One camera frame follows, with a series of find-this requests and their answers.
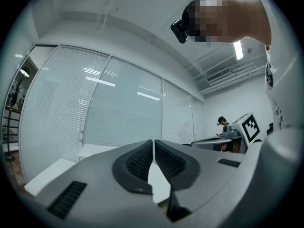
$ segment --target air conditioning vent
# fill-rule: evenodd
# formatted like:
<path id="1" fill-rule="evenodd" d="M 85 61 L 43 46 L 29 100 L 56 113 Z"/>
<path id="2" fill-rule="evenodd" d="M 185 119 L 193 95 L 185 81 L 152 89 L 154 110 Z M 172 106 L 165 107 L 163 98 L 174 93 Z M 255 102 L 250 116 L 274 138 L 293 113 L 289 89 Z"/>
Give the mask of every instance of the air conditioning vent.
<path id="1" fill-rule="evenodd" d="M 229 74 L 231 74 L 231 70 L 230 70 L 230 68 L 226 68 L 222 71 L 219 71 L 219 72 L 207 77 L 207 81 L 208 81 L 208 83 L 211 83 L 211 82 L 214 82 L 214 81 L 218 80 L 219 78 L 225 77 Z"/>

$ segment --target white venetian blind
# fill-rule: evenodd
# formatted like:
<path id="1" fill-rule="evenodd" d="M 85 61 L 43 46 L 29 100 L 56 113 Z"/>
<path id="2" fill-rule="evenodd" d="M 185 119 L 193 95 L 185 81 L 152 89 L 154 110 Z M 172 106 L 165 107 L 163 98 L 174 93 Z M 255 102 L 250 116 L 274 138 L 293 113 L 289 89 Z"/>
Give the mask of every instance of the white venetian blind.
<path id="1" fill-rule="evenodd" d="M 27 181 L 60 158 L 77 161 L 86 107 L 108 56 L 60 47 L 39 71 L 23 106 L 20 152 Z"/>
<path id="2" fill-rule="evenodd" d="M 193 112 L 194 140 L 202 140 L 207 138 L 205 107 L 201 101 L 193 96 L 191 96 L 191 101 Z"/>
<path id="3" fill-rule="evenodd" d="M 162 136 L 162 80 L 111 58 L 93 94 L 84 144 L 120 147 Z"/>
<path id="4" fill-rule="evenodd" d="M 194 140 L 190 95 L 167 81 L 163 84 L 162 139 L 190 144 Z"/>

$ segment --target neck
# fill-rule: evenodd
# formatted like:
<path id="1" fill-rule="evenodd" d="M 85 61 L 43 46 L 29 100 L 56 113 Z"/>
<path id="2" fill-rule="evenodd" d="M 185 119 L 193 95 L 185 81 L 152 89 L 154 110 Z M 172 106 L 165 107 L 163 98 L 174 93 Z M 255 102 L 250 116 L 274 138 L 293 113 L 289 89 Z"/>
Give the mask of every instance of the neck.
<path id="1" fill-rule="evenodd" d="M 271 29 L 264 5 L 261 0 L 239 0 L 242 25 L 245 37 L 256 39 L 266 45 L 271 45 Z"/>

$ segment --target white shirt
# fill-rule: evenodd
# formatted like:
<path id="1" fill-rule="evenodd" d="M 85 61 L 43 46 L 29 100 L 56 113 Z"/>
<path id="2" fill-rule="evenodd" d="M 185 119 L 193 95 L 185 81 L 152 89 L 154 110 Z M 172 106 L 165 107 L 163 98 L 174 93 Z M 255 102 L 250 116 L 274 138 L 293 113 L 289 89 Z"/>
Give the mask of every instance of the white shirt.
<path id="1" fill-rule="evenodd" d="M 271 28 L 267 53 L 266 93 L 273 110 L 274 131 L 303 125 L 304 84 L 301 46 L 284 14 L 272 0 L 261 0 Z"/>

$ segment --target white table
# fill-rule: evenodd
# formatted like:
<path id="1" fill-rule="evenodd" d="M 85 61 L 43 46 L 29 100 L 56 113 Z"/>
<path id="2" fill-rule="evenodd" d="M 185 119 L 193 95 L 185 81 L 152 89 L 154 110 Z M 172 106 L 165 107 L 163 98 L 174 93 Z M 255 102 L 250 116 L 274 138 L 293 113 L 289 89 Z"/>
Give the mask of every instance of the white table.
<path id="1" fill-rule="evenodd" d="M 36 196 L 40 190 L 48 185 L 56 177 L 70 169 L 76 162 L 59 159 L 54 164 L 46 168 L 27 185 L 24 186 L 25 190 L 33 196 Z"/>

